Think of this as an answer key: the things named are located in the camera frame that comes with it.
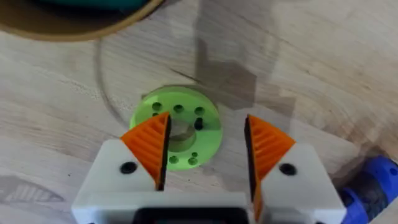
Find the black screw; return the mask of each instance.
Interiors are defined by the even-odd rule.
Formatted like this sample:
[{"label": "black screw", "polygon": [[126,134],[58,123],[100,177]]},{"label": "black screw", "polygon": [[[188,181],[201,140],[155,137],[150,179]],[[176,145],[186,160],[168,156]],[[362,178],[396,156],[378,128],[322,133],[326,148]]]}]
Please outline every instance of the black screw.
[{"label": "black screw", "polygon": [[203,118],[197,118],[195,124],[193,124],[196,130],[200,131],[203,129]]},{"label": "black screw", "polygon": [[282,164],[279,166],[279,170],[285,175],[296,175],[297,169],[292,164]]},{"label": "black screw", "polygon": [[137,169],[137,164],[135,162],[125,162],[120,166],[120,172],[122,174],[132,174]]}]

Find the green 3d printed disc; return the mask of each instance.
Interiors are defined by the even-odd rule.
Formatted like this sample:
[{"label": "green 3d printed disc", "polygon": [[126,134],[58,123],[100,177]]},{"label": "green 3d printed disc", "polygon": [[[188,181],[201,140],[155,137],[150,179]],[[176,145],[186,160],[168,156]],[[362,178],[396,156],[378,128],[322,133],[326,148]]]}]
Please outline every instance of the green 3d printed disc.
[{"label": "green 3d printed disc", "polygon": [[135,110],[130,128],[168,111],[172,119],[169,170],[185,170],[209,160],[218,150],[223,130],[215,105],[203,94],[180,86],[149,93]]}]

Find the wood grain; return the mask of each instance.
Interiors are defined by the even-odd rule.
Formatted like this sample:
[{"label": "wood grain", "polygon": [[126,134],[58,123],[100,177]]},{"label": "wood grain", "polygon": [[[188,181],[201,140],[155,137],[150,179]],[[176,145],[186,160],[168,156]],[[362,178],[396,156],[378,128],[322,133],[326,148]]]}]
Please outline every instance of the wood grain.
[{"label": "wood grain", "polygon": [[[168,172],[167,190],[248,192],[248,113],[313,144],[337,184],[365,157],[398,159],[397,8],[393,0],[169,0],[102,40],[1,33],[0,223],[73,223],[69,206],[102,142],[122,135],[142,96],[166,85],[208,95],[225,130],[209,163]],[[397,209],[374,223],[395,223]]]}]

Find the blue object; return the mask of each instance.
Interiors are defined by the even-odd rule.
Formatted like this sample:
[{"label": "blue object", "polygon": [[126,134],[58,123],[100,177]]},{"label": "blue object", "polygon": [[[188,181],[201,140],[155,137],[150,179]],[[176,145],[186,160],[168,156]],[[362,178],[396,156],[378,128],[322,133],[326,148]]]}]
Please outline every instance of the blue object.
[{"label": "blue object", "polygon": [[398,165],[377,156],[340,190],[347,208],[343,224],[367,224],[398,196]]}]

